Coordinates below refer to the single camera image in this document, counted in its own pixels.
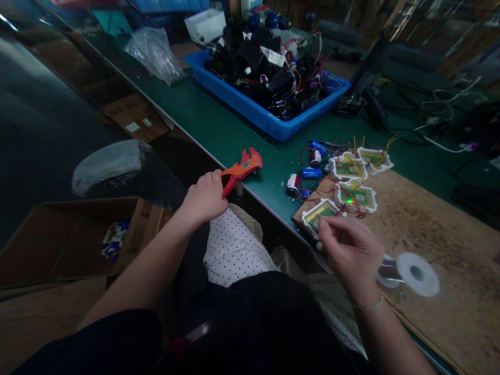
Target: green workbench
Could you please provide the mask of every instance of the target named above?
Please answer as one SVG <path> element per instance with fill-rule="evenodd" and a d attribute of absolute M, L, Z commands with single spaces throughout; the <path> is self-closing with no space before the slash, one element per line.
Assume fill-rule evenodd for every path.
<path fill-rule="evenodd" d="M 360 142 L 364 136 L 370 146 L 385 146 L 391 137 L 376 131 L 363 115 L 357 119 L 345 119 L 329 112 L 285 142 L 277 142 L 199 85 L 189 70 L 187 79 L 169 87 L 165 82 L 151 77 L 139 62 L 122 50 L 128 37 L 114 39 L 104 34 L 92 34 L 85 38 L 221 167 L 228 168 L 239 161 L 243 148 L 252 146 L 259 151 L 264 168 L 247 177 L 245 187 L 306 243 L 309 237 L 301 233 L 292 222 L 292 216 L 301 203 L 286 195 L 285 187 L 289 176 L 299 173 L 303 168 L 300 151 L 303 147 L 309 147 L 307 141 L 318 139 L 331 142 L 338 138 L 352 140 L 355 136 L 357 142 Z M 411 79 L 428 89 L 449 86 L 449 81 L 444 77 L 433 76 L 393 61 L 385 65 L 385 73 L 401 81 Z M 381 97 L 396 106 L 408 107 L 395 87 L 390 84 L 382 89 Z M 425 99 L 415 94 L 416 101 Z M 417 126 L 416 116 L 411 111 L 395 110 L 390 112 L 389 123 L 392 128 L 414 129 Z M 411 134 L 405 132 L 400 134 L 411 137 Z M 457 149 L 452 143 L 444 142 L 444 145 Z M 417 147 L 401 140 L 391 146 L 390 155 L 395 164 L 393 169 L 397 173 L 449 202 L 451 193 L 458 184 L 453 178 L 454 171 L 475 157 L 475 153 L 451 154 L 433 145 Z M 486 158 L 480 158 L 468 166 L 464 170 L 467 180 L 486 185 L 491 185 L 494 179 L 498 181 L 500 172 L 486 164 L 487 161 Z"/>

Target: transparent plastic bag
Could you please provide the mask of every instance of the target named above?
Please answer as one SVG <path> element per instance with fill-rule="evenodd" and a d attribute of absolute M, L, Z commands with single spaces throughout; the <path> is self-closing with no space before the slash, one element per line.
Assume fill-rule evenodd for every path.
<path fill-rule="evenodd" d="M 136 30 L 123 50 L 169 86 L 186 77 L 170 50 L 167 32 L 164 29 L 144 27 Z"/>

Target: right hand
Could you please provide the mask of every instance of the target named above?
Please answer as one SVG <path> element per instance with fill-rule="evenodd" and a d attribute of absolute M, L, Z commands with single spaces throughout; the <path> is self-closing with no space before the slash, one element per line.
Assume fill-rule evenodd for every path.
<path fill-rule="evenodd" d="M 380 299 L 376 277 L 384 257 L 382 242 L 355 218 L 323 216 L 318 236 L 351 301 L 374 306 Z"/>
<path fill-rule="evenodd" d="M 222 215 L 228 209 L 228 201 L 222 198 L 222 172 L 216 169 L 198 179 L 187 191 L 187 195 L 177 212 L 192 220 L 197 226 Z"/>

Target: blue plastic crate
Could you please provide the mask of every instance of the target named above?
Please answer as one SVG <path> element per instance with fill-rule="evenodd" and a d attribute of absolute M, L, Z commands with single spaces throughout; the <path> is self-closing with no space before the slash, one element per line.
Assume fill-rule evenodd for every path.
<path fill-rule="evenodd" d="M 351 84 L 343 78 L 334 76 L 331 73 L 328 75 L 337 79 L 326 80 L 327 85 L 333 89 L 332 93 L 324 98 L 307 111 L 301 113 L 290 121 L 283 121 L 275 115 L 269 113 L 265 108 L 258 105 L 256 102 L 246 97 L 234 87 L 228 85 L 220 78 L 210 73 L 203 68 L 203 63 L 210 60 L 208 50 L 197 52 L 184 57 L 186 63 L 193 69 L 193 74 L 196 80 L 204 87 L 212 91 L 215 95 L 237 110 L 256 126 L 264 130 L 276 140 L 283 142 L 297 133 L 300 129 L 306 127 L 319 116 L 328 111 L 332 105 L 344 95 Z"/>

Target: circuit board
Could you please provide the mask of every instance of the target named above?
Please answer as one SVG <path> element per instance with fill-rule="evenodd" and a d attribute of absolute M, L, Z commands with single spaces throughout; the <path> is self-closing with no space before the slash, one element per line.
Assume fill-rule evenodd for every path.
<path fill-rule="evenodd" d="M 335 204 L 324 199 L 320 204 L 314 207 L 309 212 L 306 212 L 302 216 L 302 221 L 309 227 L 315 234 L 318 233 L 318 224 L 320 216 L 335 216 L 339 212 L 339 209 Z"/>
<path fill-rule="evenodd" d="M 371 152 L 367 152 L 367 151 L 362 151 L 360 154 L 361 154 L 361 158 L 366 163 L 378 164 L 381 162 L 381 160 L 383 158 L 383 154 L 381 154 L 381 153 L 371 153 Z"/>
<path fill-rule="evenodd" d="M 348 200 L 348 199 L 354 198 L 354 200 L 357 203 L 359 203 L 362 206 L 366 206 L 371 201 L 370 196 L 366 191 L 358 190 L 358 189 L 346 189 L 346 190 L 349 192 L 350 196 L 347 197 L 347 194 L 345 194 L 344 191 L 341 191 L 340 198 L 342 199 L 343 202 L 345 202 L 346 199 Z"/>
<path fill-rule="evenodd" d="M 344 190 L 346 190 L 349 194 L 346 194 L 344 191 L 340 192 L 340 199 L 342 203 L 353 203 L 351 201 L 354 199 L 354 203 L 357 203 L 360 206 L 370 209 L 376 209 L 372 191 L 363 190 L 363 187 L 359 187 L 357 189 L 349 189 L 345 186 Z"/>
<path fill-rule="evenodd" d="M 343 174 L 353 177 L 362 177 L 359 175 L 359 168 L 361 166 L 362 162 L 359 161 L 338 161 L 336 164 L 336 170 L 337 174 Z"/>

